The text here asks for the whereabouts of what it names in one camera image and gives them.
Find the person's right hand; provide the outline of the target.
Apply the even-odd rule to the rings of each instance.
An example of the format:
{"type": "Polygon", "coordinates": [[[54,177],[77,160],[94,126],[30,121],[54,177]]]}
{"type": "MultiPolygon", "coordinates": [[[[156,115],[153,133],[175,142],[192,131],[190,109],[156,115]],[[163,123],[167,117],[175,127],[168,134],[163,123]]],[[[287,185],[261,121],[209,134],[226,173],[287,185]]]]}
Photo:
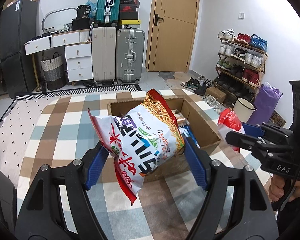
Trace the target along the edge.
{"type": "MultiPolygon", "coordinates": [[[[284,195],[285,180],[281,176],[273,175],[269,187],[269,197],[272,201],[277,202],[284,195]]],[[[295,183],[295,191],[289,199],[289,202],[300,197],[300,180],[295,183]]]]}

